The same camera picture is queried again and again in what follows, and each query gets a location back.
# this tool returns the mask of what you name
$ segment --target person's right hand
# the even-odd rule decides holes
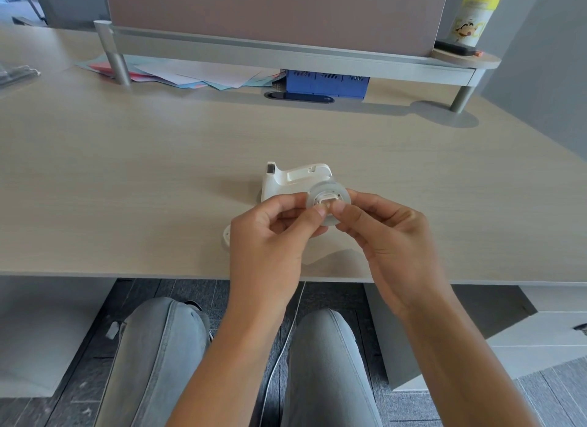
[[[454,296],[445,279],[426,217],[379,195],[348,190],[352,204],[334,201],[336,227],[353,237],[373,281],[398,317],[436,298]]]

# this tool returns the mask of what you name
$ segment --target blue plastic box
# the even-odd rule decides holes
[[[287,70],[285,89],[289,93],[307,95],[327,95],[358,97],[363,99],[367,93],[369,78],[342,74],[299,72]]]

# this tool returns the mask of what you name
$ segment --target jeans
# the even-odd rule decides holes
[[[140,305],[122,325],[95,427],[163,427],[209,346],[208,330],[191,305],[168,297]],[[382,426],[342,316],[312,312],[292,336],[282,427]]]

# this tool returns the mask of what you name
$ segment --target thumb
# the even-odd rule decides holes
[[[312,234],[320,227],[328,209],[324,204],[317,204],[314,207],[304,210],[296,218],[295,222],[283,233],[284,238],[289,238],[298,248],[303,250]]]
[[[367,242],[377,248],[389,233],[388,226],[375,220],[360,207],[347,204],[344,201],[334,201],[330,205],[330,211],[341,223],[355,230],[363,236]]]

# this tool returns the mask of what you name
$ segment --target white cable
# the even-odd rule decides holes
[[[282,347],[281,351],[279,352],[279,356],[277,356],[277,361],[275,361],[275,365],[273,366],[273,369],[271,370],[271,374],[269,375],[269,380],[267,381],[267,387],[265,388],[265,396],[263,397],[263,407],[260,410],[259,427],[260,427],[260,424],[263,422],[263,414],[265,413],[265,404],[267,403],[267,394],[269,393],[269,386],[271,385],[271,379],[273,378],[273,373],[275,373],[275,370],[277,369],[277,365],[279,364],[279,361],[281,360],[281,357],[283,356],[283,352],[285,351],[285,347],[287,347],[288,341],[290,340],[290,335],[291,335],[292,330],[294,328],[295,320],[297,318],[297,311],[299,310],[299,304],[302,301],[302,294],[304,293],[305,288],[306,288],[306,282],[304,282],[304,284],[302,286],[302,290],[299,293],[299,298],[297,299],[297,306],[295,309],[295,314],[293,315],[292,325],[290,326],[290,330],[288,331],[288,336],[285,338],[285,343],[283,344],[283,347]]]

